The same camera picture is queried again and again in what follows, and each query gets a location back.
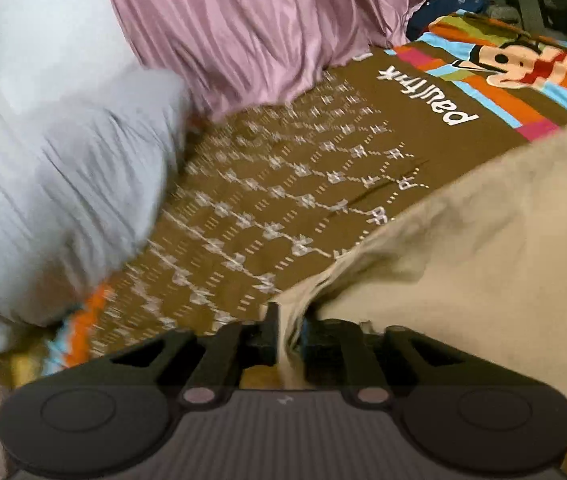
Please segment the grey-blue pillow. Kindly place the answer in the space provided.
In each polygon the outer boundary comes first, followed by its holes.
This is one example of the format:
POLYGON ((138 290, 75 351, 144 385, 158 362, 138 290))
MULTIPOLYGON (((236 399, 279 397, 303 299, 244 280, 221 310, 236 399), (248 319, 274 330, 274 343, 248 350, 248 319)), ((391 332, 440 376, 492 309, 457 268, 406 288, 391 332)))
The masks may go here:
POLYGON ((0 352, 144 247, 191 109, 180 76, 136 68, 0 132, 0 352))

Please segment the pink satin curtain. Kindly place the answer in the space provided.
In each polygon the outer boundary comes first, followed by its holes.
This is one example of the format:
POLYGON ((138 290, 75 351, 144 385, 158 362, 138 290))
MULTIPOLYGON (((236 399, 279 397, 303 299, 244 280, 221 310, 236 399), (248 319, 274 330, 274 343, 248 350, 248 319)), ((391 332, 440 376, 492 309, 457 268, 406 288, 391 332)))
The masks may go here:
POLYGON ((405 44, 425 0, 111 0, 142 64, 182 76, 214 118, 290 102, 329 66, 405 44))

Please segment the brown cartoon monkey bedsheet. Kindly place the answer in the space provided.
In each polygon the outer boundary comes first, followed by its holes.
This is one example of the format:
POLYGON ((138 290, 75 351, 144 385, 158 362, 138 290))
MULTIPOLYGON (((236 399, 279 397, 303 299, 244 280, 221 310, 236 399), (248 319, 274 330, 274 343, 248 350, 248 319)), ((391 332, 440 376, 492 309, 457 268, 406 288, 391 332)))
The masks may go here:
POLYGON ((207 126, 140 256, 50 342, 45 374, 175 327, 210 335, 407 207, 567 125, 567 41, 456 13, 207 126))

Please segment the beige jacket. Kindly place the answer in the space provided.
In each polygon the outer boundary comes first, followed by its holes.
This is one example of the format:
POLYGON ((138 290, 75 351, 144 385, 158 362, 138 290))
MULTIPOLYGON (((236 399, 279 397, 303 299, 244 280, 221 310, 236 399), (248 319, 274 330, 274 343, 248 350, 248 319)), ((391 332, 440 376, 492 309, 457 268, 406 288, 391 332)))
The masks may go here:
POLYGON ((403 325, 567 397, 567 128, 475 168, 279 295, 279 370, 304 315, 403 325))

